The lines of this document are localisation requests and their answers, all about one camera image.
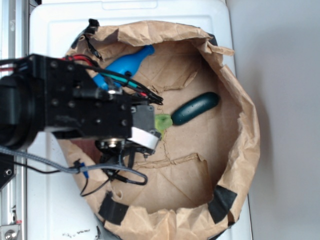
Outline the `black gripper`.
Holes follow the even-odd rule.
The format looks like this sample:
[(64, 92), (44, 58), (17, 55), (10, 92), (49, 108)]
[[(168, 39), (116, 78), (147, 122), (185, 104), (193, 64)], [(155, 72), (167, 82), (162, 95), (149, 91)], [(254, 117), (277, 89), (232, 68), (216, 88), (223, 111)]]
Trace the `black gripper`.
[(86, 67), (49, 58), (44, 84), (44, 130), (57, 139), (89, 139), (118, 165), (135, 153), (155, 153), (160, 133), (148, 97), (128, 94), (114, 84), (97, 86)]

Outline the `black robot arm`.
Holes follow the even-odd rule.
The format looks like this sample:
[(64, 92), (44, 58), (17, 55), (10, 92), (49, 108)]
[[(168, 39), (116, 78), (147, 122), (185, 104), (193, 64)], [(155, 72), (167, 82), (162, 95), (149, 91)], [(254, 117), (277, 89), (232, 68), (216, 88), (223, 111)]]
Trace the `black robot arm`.
[(0, 80), (0, 150), (19, 155), (40, 132), (59, 140), (91, 140), (111, 157), (108, 170), (123, 170), (123, 158), (152, 155), (161, 139), (155, 104), (162, 98), (142, 84), (74, 59), (32, 54), (0, 62), (11, 71)]

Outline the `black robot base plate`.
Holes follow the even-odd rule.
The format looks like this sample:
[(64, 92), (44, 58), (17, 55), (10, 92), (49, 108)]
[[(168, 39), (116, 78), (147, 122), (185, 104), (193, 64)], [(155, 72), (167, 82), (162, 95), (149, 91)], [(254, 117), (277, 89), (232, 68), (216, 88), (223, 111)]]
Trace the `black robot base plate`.
[(16, 175), (14, 157), (8, 154), (0, 154), (0, 190), (2, 191), (5, 186)]

